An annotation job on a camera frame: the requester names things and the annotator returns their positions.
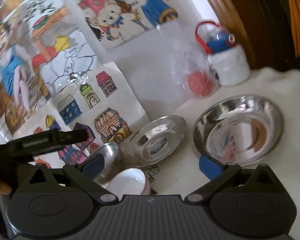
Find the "red ball in plastic bag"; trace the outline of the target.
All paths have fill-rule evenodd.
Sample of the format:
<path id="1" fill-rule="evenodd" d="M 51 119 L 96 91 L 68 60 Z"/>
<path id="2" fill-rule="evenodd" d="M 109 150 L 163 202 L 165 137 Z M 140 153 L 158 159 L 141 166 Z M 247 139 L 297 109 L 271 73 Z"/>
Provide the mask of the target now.
<path id="1" fill-rule="evenodd" d="M 189 29 L 177 27 L 174 31 L 157 25 L 156 30 L 171 46 L 171 76 L 178 90 L 196 99 L 211 96 L 218 89 L 218 81 Z"/>

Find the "houses drawing poster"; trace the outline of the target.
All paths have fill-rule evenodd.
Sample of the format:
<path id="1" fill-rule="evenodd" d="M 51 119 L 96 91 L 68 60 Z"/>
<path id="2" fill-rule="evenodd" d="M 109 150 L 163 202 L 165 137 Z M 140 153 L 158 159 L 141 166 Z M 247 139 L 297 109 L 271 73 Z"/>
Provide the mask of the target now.
<path id="1" fill-rule="evenodd" d="M 51 168 L 81 163 L 108 142 L 129 139 L 149 118 L 126 78 L 114 62 L 88 73 L 82 83 L 65 88 L 37 111 L 26 131 L 84 130 L 88 138 L 61 151 L 40 155 L 34 161 Z"/>

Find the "large steel plate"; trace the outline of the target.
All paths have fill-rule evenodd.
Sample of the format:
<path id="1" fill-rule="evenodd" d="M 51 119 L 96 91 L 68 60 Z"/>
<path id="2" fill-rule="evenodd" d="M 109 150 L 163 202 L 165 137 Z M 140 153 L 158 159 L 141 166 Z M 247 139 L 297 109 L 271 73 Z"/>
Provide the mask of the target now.
<path id="1" fill-rule="evenodd" d="M 270 99 L 237 95 L 205 110 L 192 128 L 192 150 L 198 157 L 224 165 L 248 166 L 268 155 L 284 130 L 281 109 Z"/>

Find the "small steel plate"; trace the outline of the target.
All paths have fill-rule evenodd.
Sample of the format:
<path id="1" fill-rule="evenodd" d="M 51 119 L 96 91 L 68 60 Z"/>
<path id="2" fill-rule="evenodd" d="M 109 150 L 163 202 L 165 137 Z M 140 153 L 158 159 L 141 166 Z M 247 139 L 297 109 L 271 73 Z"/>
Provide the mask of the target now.
<path id="1" fill-rule="evenodd" d="M 127 143 L 124 160 L 131 167 L 154 165 L 170 156 L 185 138 L 187 123 L 178 115 L 157 118 L 141 128 Z"/>

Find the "brown wooden door frame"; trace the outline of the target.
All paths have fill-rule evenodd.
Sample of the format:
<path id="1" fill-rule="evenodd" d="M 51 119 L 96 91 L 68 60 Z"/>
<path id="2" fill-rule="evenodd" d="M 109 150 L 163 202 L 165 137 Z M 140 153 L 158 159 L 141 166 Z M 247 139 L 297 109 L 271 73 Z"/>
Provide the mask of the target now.
<path id="1" fill-rule="evenodd" d="M 249 41 L 247 32 L 244 28 L 244 24 L 239 16 L 239 13 L 232 0 L 207 0 L 211 5 L 211 8 L 215 12 L 221 25 L 227 27 L 235 37 L 236 41 L 242 45 L 245 50 L 245 54 L 250 64 L 250 68 L 253 68 L 255 64 L 255 55 L 251 42 Z"/>

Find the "white bottle blue lid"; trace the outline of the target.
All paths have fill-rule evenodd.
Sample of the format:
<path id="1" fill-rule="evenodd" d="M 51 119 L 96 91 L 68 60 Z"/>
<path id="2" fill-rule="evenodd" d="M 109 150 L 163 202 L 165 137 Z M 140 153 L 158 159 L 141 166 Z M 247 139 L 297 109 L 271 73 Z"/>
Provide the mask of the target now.
<path id="1" fill-rule="evenodd" d="M 194 36 L 207 55 L 221 86 L 239 85 L 250 77 L 245 51 L 225 26 L 212 20 L 204 20 L 197 24 Z"/>

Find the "large colourful cartoon poster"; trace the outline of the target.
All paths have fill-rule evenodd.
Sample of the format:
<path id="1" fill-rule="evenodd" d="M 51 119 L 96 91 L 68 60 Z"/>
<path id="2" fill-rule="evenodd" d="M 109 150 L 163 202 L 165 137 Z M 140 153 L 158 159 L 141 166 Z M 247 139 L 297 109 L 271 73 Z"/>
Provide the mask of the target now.
<path id="1" fill-rule="evenodd" d="M 63 0 L 0 0 L 0 131 L 13 135 L 36 110 L 98 65 Z"/>

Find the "steel bowl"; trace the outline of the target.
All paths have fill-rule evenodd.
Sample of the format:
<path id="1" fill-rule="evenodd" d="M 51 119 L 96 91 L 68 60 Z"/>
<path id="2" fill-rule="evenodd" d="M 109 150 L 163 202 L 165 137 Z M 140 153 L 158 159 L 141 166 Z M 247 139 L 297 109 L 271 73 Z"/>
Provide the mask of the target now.
<path id="1" fill-rule="evenodd" d="M 116 142 L 108 142 L 96 150 L 88 157 L 92 159 L 97 154 L 102 154 L 104 157 L 104 168 L 93 181 L 98 184 L 105 184 L 112 180 L 119 172 L 122 171 L 123 155 L 120 146 Z"/>

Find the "white bowl red rim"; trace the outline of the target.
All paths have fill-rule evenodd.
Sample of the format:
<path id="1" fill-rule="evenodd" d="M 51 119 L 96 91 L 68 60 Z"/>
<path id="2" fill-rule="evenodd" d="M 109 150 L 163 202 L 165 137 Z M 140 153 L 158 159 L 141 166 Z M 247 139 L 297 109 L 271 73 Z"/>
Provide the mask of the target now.
<path id="1" fill-rule="evenodd" d="M 125 195 L 150 195 L 151 188 L 145 173 L 138 168 L 129 168 L 118 173 L 108 184 L 107 190 L 119 199 Z"/>

